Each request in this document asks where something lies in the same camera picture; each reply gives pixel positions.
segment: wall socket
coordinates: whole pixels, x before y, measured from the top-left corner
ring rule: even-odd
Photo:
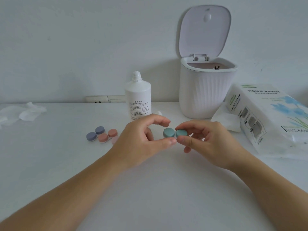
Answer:
[[[86,96],[87,103],[125,103],[125,95]]]

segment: white wall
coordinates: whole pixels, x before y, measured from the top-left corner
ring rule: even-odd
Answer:
[[[134,70],[153,101],[177,101],[179,20],[202,4],[231,12],[237,81],[308,104],[308,0],[0,0],[0,103],[124,94]]]

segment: white table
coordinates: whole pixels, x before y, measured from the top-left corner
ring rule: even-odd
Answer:
[[[97,126],[121,132],[129,122],[125,103],[43,104],[33,122],[0,130],[0,220],[61,184],[104,155],[111,142],[87,142]],[[188,120],[178,103],[153,103],[174,128]],[[162,138],[163,127],[151,127]],[[250,152],[242,133],[233,133]],[[244,183],[176,144],[122,174],[78,230],[274,230]],[[308,162],[261,158],[308,191]]]

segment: lid hinge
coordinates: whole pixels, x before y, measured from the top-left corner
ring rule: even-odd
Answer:
[[[207,54],[200,54],[200,55],[193,54],[192,56],[193,56],[194,61],[208,61],[209,60],[209,57]]]

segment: open lid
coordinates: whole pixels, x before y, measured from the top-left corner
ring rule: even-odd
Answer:
[[[189,57],[192,54],[218,57],[225,46],[230,24],[231,14],[223,6],[201,5],[190,8],[181,25],[181,57]]]

